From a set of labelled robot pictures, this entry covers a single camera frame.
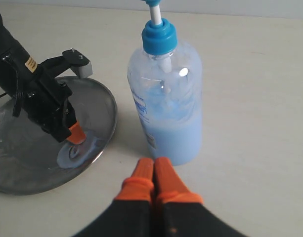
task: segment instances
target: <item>pump dispenser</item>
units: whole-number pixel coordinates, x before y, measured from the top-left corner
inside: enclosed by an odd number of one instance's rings
[[[141,34],[143,47],[130,58],[128,81],[152,156],[180,165],[202,144],[202,63],[161,17],[160,0],[145,2],[151,20]]]

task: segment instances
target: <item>white table surface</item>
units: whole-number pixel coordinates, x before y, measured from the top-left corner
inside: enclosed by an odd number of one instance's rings
[[[0,193],[0,237],[68,237],[110,204],[149,155],[126,76],[149,13],[5,3],[0,11],[39,63],[71,47],[85,54],[92,78],[118,104],[114,139],[88,170],[42,194]],[[205,68],[202,150],[177,172],[243,233],[303,237],[303,20],[163,16],[197,48]]]

